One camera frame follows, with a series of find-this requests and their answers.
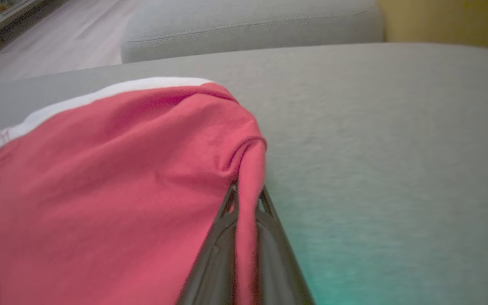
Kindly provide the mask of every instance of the gray couch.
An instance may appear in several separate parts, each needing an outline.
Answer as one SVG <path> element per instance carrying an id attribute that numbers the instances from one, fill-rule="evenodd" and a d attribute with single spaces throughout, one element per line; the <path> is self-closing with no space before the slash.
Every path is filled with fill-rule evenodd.
<path id="1" fill-rule="evenodd" d="M 124 63 L 383 40 L 375 0 L 143 0 L 139 7 L 122 41 Z"/>
<path id="2" fill-rule="evenodd" d="M 128 61 L 157 56 L 137 50 Z M 318 304 L 488 304 L 488 50 L 345 44 L 73 71 L 0 86 L 0 129 L 151 76 L 211 79 L 256 116 Z"/>

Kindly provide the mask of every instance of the folded cloth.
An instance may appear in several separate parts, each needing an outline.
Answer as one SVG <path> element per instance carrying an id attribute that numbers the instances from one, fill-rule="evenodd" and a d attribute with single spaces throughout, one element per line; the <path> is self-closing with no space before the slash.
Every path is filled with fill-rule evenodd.
<path id="1" fill-rule="evenodd" d="M 174 304 L 236 179 L 236 295 L 254 303 L 265 150 L 254 116 L 194 78 L 118 83 L 0 131 L 0 304 Z"/>

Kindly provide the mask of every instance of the cushion seam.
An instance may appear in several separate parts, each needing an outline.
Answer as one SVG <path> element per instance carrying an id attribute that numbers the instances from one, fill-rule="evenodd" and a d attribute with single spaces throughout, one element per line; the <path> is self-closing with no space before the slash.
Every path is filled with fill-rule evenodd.
<path id="1" fill-rule="evenodd" d="M 224 33 L 227 31 L 238 31 L 240 29 L 250 29 L 250 28 L 259 28 L 259 27 L 267 27 L 270 25 L 283 25 L 286 23 L 314 23 L 314 22 L 321 22 L 321 21 L 332 21 L 332 20 L 345 20 L 345 19 L 353 19 L 355 16 L 367 14 L 368 12 L 372 11 L 375 6 L 371 6 L 366 11 L 362 11 L 352 15 L 304 15 L 300 17 L 292 17 L 292 18 L 282 18 L 282 19 L 269 19 L 265 21 L 259 22 L 245 22 L 239 23 L 237 25 L 222 25 L 220 27 L 211 27 L 206 29 L 198 29 L 198 30 L 190 30 L 180 33 L 172 33 L 172 34 L 165 34 L 159 35 L 156 37 L 152 37 L 145 40 L 130 40 L 125 42 L 133 42 L 137 44 L 143 43 L 153 43 L 157 41 L 167 41 L 167 40 L 174 40 L 180 39 L 184 37 L 196 37 L 201 35 L 208 35 L 209 33 Z"/>

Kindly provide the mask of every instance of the wooden floor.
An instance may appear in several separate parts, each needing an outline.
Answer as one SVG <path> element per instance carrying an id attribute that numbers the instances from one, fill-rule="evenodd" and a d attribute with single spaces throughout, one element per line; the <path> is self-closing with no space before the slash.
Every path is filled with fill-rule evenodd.
<path id="1" fill-rule="evenodd" d="M 0 33 L 0 83 L 120 64 L 140 0 L 51 0 Z"/>

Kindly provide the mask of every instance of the yellow wall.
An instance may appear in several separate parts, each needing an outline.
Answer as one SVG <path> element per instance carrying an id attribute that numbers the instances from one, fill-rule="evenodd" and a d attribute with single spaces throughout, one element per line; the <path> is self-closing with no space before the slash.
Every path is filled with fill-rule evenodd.
<path id="1" fill-rule="evenodd" d="M 387 41 L 488 47 L 488 0 L 378 0 Z"/>

